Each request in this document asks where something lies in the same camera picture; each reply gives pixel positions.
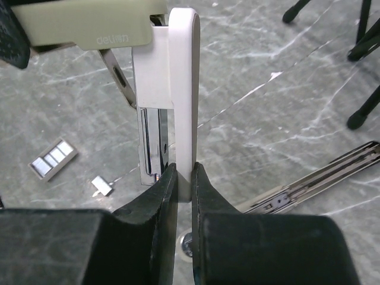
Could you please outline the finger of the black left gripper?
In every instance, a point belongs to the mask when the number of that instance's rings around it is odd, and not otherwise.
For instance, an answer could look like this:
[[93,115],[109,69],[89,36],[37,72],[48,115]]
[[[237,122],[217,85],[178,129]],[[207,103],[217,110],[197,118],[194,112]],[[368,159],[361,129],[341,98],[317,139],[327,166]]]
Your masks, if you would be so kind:
[[7,1],[1,1],[1,60],[25,69],[30,59],[30,41]]

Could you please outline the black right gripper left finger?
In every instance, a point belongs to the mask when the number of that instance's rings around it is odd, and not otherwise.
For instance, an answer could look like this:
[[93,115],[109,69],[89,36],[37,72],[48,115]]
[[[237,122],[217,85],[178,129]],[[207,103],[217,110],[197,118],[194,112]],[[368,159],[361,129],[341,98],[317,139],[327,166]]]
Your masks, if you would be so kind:
[[1,210],[2,284],[171,284],[178,172],[114,212]]

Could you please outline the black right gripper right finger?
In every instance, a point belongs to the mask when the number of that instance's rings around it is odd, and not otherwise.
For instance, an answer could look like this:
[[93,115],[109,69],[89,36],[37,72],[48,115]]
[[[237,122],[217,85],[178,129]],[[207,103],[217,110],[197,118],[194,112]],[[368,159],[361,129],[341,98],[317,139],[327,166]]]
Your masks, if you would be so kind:
[[359,284],[344,235],[327,216],[244,214],[192,172],[196,284]]

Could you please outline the small staple strip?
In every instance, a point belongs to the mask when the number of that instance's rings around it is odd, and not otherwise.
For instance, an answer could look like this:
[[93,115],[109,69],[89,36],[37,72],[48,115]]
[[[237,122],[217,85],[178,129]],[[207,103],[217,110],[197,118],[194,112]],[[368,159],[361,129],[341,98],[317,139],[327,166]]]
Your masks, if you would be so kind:
[[96,176],[92,181],[91,184],[96,188],[95,193],[92,195],[92,197],[96,197],[99,194],[102,194],[104,197],[110,195],[113,191],[112,186],[107,183],[101,176]]

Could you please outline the metal staple magazine rail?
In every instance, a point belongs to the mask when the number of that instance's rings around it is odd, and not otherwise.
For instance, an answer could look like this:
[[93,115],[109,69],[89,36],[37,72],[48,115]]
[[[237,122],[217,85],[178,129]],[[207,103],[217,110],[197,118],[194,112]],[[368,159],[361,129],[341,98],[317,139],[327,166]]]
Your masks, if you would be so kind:
[[351,175],[379,163],[379,142],[367,142],[326,166],[236,206],[244,214],[285,213]]

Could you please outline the beige metal stapler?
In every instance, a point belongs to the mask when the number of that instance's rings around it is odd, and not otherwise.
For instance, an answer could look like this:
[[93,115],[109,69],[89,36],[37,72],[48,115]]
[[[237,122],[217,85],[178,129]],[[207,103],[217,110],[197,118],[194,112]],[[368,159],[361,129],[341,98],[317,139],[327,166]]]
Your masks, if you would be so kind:
[[166,1],[7,1],[30,53],[76,45],[96,50],[137,111],[141,182],[154,184],[168,162],[167,113],[175,116],[180,202],[191,199],[197,155],[200,17]]

